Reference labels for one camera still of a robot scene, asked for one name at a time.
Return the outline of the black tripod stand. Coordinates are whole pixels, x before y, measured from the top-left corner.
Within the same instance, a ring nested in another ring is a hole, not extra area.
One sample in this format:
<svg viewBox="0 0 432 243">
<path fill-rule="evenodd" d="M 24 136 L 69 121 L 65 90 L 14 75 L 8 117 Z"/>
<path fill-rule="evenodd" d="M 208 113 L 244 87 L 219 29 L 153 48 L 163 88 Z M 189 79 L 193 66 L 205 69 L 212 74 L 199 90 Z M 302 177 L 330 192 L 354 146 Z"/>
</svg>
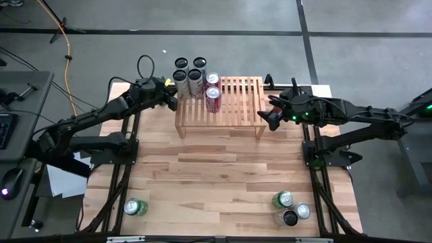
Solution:
<svg viewBox="0 0 432 243">
<path fill-rule="evenodd" d="M 51 37 L 51 39 L 49 41 L 50 44 L 53 44 L 63 34 L 63 31 L 66 32 L 66 31 L 70 30 L 72 32 L 86 34 L 85 30 L 68 26 L 67 25 L 67 18 L 62 18 L 62 20 L 60 20 L 57 16 L 54 16 L 54 18 L 59 23 L 59 28 L 54 32 L 54 35 Z"/>
</svg>

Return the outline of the black computer mouse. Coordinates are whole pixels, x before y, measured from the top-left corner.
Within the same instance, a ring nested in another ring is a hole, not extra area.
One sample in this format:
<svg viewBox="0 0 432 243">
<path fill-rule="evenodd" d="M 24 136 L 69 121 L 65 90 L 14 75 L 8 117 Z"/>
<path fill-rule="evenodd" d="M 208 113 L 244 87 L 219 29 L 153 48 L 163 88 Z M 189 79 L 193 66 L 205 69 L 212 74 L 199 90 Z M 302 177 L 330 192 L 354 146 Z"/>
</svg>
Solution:
<svg viewBox="0 0 432 243">
<path fill-rule="evenodd" d="M 20 193 L 20 184 L 24 170 L 18 167 L 5 173 L 0 181 L 0 197 L 4 200 L 12 200 Z"/>
</svg>

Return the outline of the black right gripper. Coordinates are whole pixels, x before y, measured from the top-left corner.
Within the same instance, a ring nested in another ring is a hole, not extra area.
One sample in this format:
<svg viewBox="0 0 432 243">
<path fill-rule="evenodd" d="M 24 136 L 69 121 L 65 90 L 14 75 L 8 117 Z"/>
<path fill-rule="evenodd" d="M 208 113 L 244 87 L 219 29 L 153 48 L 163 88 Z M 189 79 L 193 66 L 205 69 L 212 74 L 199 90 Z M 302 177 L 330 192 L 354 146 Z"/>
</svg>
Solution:
<svg viewBox="0 0 432 243">
<path fill-rule="evenodd" d="M 281 112 L 279 111 L 258 111 L 257 114 L 268 124 L 271 131 L 276 131 L 281 120 L 285 122 L 318 122 L 319 101 L 318 98 L 309 94 L 297 96 L 280 95 L 282 100 Z"/>
</svg>

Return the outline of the silver soda can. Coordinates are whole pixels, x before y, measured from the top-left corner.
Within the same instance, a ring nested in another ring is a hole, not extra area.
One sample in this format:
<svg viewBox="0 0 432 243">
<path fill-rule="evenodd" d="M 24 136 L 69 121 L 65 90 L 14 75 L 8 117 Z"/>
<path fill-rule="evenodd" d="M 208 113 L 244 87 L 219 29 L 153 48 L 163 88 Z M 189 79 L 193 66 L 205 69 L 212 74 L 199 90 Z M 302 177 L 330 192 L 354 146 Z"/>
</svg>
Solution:
<svg viewBox="0 0 432 243">
<path fill-rule="evenodd" d="M 311 208 L 305 202 L 298 202 L 294 205 L 294 212 L 299 219 L 308 219 L 311 216 Z"/>
</svg>

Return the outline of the black clamp tool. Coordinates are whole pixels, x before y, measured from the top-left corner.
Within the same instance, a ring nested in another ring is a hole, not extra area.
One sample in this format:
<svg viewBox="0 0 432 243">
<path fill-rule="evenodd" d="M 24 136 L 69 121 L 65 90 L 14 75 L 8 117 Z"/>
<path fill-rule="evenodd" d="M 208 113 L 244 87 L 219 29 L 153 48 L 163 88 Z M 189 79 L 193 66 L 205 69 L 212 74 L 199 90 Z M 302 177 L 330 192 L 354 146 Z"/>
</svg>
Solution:
<svg viewBox="0 0 432 243">
<path fill-rule="evenodd" d="M 6 92 L 4 89 L 0 88 L 0 105 L 8 107 L 14 101 L 24 101 L 26 95 L 30 94 L 32 91 L 38 90 L 38 88 L 31 83 L 27 83 L 27 85 L 28 88 L 20 94 L 16 92 Z"/>
</svg>

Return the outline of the black computer green lights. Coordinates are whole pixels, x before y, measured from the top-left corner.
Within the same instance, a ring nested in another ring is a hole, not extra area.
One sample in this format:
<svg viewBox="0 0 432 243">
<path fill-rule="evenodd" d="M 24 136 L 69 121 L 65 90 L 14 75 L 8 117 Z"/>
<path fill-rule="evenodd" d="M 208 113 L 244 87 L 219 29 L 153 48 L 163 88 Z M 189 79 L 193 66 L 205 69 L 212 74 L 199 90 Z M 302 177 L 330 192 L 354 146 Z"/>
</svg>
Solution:
<svg viewBox="0 0 432 243">
<path fill-rule="evenodd" d="M 426 102 L 418 108 L 418 117 L 421 119 L 432 119 L 432 101 Z"/>
</svg>

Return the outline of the black beam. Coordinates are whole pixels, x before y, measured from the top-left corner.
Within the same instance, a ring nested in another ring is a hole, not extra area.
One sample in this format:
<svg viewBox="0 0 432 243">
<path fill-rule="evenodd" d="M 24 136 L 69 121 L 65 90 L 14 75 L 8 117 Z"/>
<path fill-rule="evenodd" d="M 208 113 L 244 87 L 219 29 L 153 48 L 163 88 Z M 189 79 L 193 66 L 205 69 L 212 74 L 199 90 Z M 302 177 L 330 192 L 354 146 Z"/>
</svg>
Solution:
<svg viewBox="0 0 432 243">
<path fill-rule="evenodd" d="M 90 167 L 87 164 L 76 160 L 72 153 L 56 154 L 54 146 L 47 141 L 30 141 L 25 156 L 83 178 L 88 178 L 90 175 Z"/>
</svg>

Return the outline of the tall white beverage can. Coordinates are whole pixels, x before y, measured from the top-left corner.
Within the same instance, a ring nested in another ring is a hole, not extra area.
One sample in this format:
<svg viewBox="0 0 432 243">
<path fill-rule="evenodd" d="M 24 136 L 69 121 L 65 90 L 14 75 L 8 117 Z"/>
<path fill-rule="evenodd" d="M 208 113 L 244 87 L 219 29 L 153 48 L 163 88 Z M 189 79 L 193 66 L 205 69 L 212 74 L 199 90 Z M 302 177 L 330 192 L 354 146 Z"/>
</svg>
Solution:
<svg viewBox="0 0 432 243">
<path fill-rule="evenodd" d="M 202 73 L 206 72 L 207 60 L 204 57 L 196 57 L 192 63 L 194 68 L 200 70 Z"/>
<path fill-rule="evenodd" d="M 175 68 L 177 70 L 183 70 L 186 73 L 189 72 L 189 62 L 185 57 L 178 57 L 175 61 L 174 61 L 174 65 Z"/>
<path fill-rule="evenodd" d="M 188 72 L 190 93 L 194 99 L 202 99 L 204 96 L 203 75 L 200 70 L 192 69 Z"/>
<path fill-rule="evenodd" d="M 192 95 L 190 92 L 187 73 L 184 70 L 176 70 L 173 73 L 173 80 L 178 91 L 178 97 L 184 101 L 191 99 Z"/>
</svg>

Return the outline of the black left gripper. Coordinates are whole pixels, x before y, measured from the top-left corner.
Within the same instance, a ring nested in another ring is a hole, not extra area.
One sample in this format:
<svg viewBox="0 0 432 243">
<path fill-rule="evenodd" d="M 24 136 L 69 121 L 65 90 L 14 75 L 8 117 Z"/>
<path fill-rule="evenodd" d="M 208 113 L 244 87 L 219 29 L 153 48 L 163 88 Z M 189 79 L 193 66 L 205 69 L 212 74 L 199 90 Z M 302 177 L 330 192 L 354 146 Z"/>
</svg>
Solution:
<svg viewBox="0 0 432 243">
<path fill-rule="evenodd" d="M 165 86 L 163 78 L 144 78 L 130 88 L 130 100 L 133 106 L 143 109 L 167 104 L 170 110 L 177 111 L 178 100 L 174 97 L 176 93 L 176 88 Z"/>
</svg>

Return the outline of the grey desk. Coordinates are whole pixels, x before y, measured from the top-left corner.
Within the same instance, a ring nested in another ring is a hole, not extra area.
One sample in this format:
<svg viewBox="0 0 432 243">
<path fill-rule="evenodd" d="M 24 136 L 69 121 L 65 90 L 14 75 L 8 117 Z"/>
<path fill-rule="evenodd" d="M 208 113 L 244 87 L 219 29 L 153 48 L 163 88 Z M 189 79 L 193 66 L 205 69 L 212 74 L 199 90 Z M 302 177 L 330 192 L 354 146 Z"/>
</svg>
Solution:
<svg viewBox="0 0 432 243">
<path fill-rule="evenodd" d="M 10 105 L 10 112 L 18 115 L 18 122 L 6 149 L 0 150 L 0 183 L 3 176 L 15 167 L 23 169 L 23 174 L 17 196 L 11 200 L 0 197 L 0 240 L 12 236 L 30 186 L 31 170 L 36 167 L 36 160 L 26 159 L 24 154 L 32 140 L 53 77 L 53 72 L 49 71 L 0 71 L 0 88 L 7 92 L 20 94 L 28 89 L 29 84 L 36 87 L 35 91 L 25 95 L 24 101 L 14 101 Z"/>
</svg>

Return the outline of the black top grey can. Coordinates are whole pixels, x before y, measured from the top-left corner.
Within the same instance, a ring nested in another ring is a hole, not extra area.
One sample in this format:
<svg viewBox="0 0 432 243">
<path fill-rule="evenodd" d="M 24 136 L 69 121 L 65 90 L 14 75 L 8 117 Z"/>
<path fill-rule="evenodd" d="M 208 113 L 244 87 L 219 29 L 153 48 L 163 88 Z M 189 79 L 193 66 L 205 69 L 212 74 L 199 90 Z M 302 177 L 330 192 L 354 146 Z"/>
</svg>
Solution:
<svg viewBox="0 0 432 243">
<path fill-rule="evenodd" d="M 273 220 L 280 226 L 295 226 L 298 223 L 298 216 L 293 210 L 284 210 L 274 213 Z"/>
</svg>

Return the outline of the white paper sheet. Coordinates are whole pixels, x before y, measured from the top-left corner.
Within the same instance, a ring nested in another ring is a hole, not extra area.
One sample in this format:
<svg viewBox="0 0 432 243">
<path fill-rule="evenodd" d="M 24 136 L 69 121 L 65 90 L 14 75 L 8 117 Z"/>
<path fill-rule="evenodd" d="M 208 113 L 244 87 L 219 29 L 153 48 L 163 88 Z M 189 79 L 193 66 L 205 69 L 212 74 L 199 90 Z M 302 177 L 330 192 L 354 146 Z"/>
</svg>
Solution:
<svg viewBox="0 0 432 243">
<path fill-rule="evenodd" d="M 47 171 L 52 196 L 68 198 L 85 194 L 87 178 L 51 165 L 47 166 Z"/>
</svg>

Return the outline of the grey metal cart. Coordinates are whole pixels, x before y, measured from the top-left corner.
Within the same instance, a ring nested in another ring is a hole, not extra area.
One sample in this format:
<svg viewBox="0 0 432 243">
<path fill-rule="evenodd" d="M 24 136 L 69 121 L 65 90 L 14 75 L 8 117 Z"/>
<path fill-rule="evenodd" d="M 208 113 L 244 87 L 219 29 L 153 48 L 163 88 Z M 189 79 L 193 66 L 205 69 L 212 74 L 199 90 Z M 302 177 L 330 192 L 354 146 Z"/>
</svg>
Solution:
<svg viewBox="0 0 432 243">
<path fill-rule="evenodd" d="M 432 101 L 432 88 L 402 107 L 416 122 L 398 140 L 375 140 L 372 175 L 374 185 L 398 198 L 432 197 L 432 119 L 421 119 L 419 107 Z"/>
</svg>

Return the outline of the black metal table frame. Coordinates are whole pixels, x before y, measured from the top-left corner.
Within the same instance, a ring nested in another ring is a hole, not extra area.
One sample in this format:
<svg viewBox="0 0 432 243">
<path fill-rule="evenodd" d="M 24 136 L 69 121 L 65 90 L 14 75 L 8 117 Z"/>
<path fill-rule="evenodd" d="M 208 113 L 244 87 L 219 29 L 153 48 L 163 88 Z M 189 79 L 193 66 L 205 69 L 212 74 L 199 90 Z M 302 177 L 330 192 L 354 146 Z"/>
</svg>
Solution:
<svg viewBox="0 0 432 243">
<path fill-rule="evenodd" d="M 318 236 L 317 214 L 293 227 L 274 222 L 272 197 L 287 190 L 314 205 L 302 160 L 302 128 L 292 122 L 256 139 L 254 128 L 188 128 L 180 138 L 165 107 L 142 112 L 138 158 L 126 196 L 148 203 L 123 216 L 123 235 Z"/>
</svg>

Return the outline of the black keyboard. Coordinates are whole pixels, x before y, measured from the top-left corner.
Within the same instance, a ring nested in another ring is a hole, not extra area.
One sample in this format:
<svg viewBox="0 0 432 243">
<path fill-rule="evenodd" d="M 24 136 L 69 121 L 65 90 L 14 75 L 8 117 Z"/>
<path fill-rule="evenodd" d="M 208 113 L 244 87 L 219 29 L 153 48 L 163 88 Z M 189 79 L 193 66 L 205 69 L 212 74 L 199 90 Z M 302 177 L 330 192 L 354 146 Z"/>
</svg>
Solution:
<svg viewBox="0 0 432 243">
<path fill-rule="evenodd" d="M 0 150 L 6 149 L 17 121 L 16 114 L 0 113 Z"/>
</svg>

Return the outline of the wooden slatted shelf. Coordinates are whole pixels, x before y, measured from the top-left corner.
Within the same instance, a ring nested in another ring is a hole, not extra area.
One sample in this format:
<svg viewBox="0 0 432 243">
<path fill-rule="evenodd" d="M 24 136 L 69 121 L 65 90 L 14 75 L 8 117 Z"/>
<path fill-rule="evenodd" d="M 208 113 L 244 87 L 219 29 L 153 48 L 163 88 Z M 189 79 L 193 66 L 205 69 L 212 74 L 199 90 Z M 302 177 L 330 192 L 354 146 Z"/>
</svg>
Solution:
<svg viewBox="0 0 432 243">
<path fill-rule="evenodd" d="M 205 99 L 180 101 L 175 128 L 181 138 L 188 128 L 251 128 L 258 140 L 267 123 L 257 114 L 265 109 L 263 79 L 260 76 L 222 77 L 221 108 L 207 111 Z"/>
</svg>

